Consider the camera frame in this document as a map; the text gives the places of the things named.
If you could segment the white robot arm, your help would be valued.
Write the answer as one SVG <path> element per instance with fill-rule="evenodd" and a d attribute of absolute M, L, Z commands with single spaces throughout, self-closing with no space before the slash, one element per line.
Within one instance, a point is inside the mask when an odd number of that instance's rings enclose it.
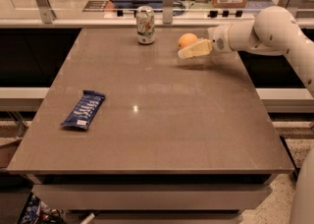
<path fill-rule="evenodd" d="M 181 59 L 216 53 L 277 52 L 288 60 L 309 93 L 314 96 L 314 42 L 299 28 L 292 14 L 268 7 L 253 20 L 207 29 L 208 37 L 179 45 Z M 288 224 L 314 224 L 314 148 L 305 157 L 296 182 Z"/>

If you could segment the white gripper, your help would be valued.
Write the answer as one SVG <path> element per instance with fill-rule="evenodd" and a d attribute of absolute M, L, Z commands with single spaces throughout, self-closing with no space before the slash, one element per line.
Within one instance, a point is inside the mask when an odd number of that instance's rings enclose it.
<path fill-rule="evenodd" d="M 178 52 L 181 59 L 200 57 L 208 55 L 212 48 L 217 53 L 229 53 L 233 50 L 230 47 L 229 30 L 231 25 L 219 25 L 207 29 L 208 38 L 201 38 L 184 47 Z"/>

